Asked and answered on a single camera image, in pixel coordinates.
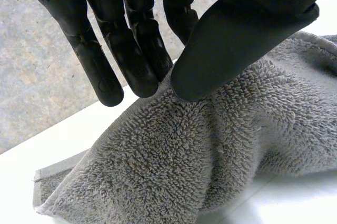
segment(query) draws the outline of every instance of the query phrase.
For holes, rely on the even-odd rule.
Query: terry cloth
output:
[[[193,224],[257,173],[337,168],[337,36],[299,32],[195,102],[170,74],[91,149],[37,171],[37,212],[73,224]]]

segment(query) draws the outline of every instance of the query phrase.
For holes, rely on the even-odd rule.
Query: concrete floor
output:
[[[201,16],[216,0],[195,0]],[[162,0],[154,13],[173,59],[183,45],[168,27]],[[37,0],[1,0],[0,154],[97,101],[58,24]],[[126,82],[89,10],[99,41],[122,85]]]

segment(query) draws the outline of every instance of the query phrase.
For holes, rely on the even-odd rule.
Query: robotic hand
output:
[[[135,94],[153,95],[172,67],[153,18],[154,0],[124,0],[131,30],[123,0],[39,1],[60,24],[104,105],[119,104],[123,90],[87,19],[86,1]],[[316,0],[219,0],[198,21],[193,1],[164,0],[168,24],[186,45],[171,84],[187,101],[218,89],[319,15]]]
[[[87,18],[87,2],[103,37],[132,91],[150,97],[172,68],[153,16],[154,0],[38,0],[57,20],[81,62],[99,100],[116,106],[123,100],[117,80]],[[198,21],[194,0],[164,0],[167,21],[186,44]],[[124,17],[124,4],[130,28]]]

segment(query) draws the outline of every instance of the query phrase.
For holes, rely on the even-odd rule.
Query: white table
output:
[[[304,30],[337,33],[336,0],[318,0],[319,19]],[[137,97],[128,86],[117,107],[95,103],[0,155],[0,223],[61,223],[32,208],[34,172],[89,149]],[[201,216],[198,224],[337,223],[337,172],[300,179],[257,177],[230,208]]]

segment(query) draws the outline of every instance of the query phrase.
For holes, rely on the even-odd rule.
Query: fabric edge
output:
[[[324,36],[317,36],[308,32],[299,31],[291,35],[288,39],[300,39],[310,42],[322,49],[325,49],[333,55],[337,55],[337,45],[332,41],[326,39]]]

